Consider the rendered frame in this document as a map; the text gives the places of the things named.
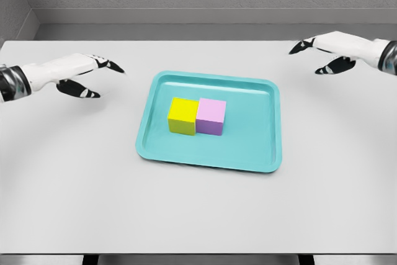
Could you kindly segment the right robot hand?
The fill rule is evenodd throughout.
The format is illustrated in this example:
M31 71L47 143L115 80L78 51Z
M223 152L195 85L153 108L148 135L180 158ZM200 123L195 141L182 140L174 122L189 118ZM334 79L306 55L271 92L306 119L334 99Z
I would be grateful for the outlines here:
M290 51L289 55L297 54L308 48L315 48L322 52L333 53L336 58L327 65L318 68L316 74L340 74L351 70L362 53L368 40L351 34L334 31L326 34L300 40Z

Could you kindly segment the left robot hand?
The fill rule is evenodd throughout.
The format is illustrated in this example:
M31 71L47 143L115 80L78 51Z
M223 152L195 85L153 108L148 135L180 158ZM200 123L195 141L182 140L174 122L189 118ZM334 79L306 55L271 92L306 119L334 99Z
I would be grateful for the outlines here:
M51 80L59 92L78 98L100 98L100 94L83 86L71 78L108 68L124 74L124 70L111 60L97 55L75 53L49 62Z

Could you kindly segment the yellow cube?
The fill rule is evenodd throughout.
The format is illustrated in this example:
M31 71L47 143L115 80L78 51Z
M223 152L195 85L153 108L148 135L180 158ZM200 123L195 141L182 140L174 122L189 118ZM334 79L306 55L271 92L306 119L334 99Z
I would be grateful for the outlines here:
M174 97L167 116L169 131L183 135L195 135L199 101Z

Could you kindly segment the pink cube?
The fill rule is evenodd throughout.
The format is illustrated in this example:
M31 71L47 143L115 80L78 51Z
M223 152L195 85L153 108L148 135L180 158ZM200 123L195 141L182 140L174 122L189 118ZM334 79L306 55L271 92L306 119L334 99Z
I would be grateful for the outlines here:
M195 122L196 132L221 136L225 112L226 101L200 98Z

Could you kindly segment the teal rectangular tray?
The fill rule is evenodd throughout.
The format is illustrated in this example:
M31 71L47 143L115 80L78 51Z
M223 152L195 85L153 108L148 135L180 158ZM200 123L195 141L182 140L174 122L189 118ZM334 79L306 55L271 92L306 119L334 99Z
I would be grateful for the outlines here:
M175 97L226 101L223 133L170 132L167 115ZM162 71L149 90L136 151L156 161L274 172L282 163L279 89L265 79Z

